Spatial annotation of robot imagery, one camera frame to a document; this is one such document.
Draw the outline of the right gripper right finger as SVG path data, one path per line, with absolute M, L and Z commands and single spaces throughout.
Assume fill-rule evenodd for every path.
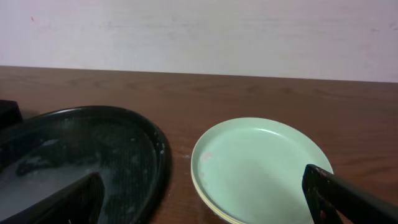
M 363 192 L 316 165 L 306 165 L 302 189 L 314 224 L 341 223 L 339 214 L 357 224 L 397 224 L 395 205 Z

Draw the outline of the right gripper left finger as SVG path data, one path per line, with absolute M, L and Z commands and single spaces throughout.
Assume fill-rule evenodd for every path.
M 96 224 L 105 195 L 99 173 L 90 173 L 1 224 Z

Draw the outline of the mint plate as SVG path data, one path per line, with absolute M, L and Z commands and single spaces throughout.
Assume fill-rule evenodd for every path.
M 242 223 L 312 223 L 302 190 L 305 167 L 331 172 L 323 151 L 278 121 L 236 118 L 207 130 L 191 156 L 191 173 L 223 212 Z

